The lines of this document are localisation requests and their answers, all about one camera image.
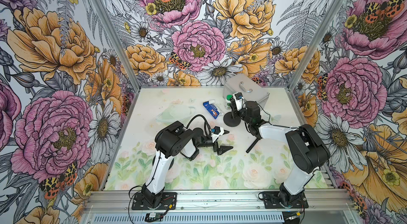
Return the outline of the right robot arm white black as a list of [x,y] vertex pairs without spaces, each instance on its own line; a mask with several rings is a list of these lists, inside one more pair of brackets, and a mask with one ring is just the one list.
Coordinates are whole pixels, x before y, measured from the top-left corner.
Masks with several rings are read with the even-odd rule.
[[265,207],[307,208],[305,187],[331,158],[326,144],[309,124],[289,127],[264,119],[264,108],[256,101],[245,100],[241,92],[230,95],[227,100],[231,110],[225,115],[224,123],[236,127],[243,122],[247,132],[255,138],[246,152],[250,153],[260,140],[277,142],[284,148],[291,166],[278,192],[260,193]]

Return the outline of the black round stand base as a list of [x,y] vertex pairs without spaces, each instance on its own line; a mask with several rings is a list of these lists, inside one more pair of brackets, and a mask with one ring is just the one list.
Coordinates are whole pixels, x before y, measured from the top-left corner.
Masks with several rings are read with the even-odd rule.
[[223,116],[223,121],[228,127],[237,127],[241,123],[239,116],[235,117],[232,112],[228,112]]

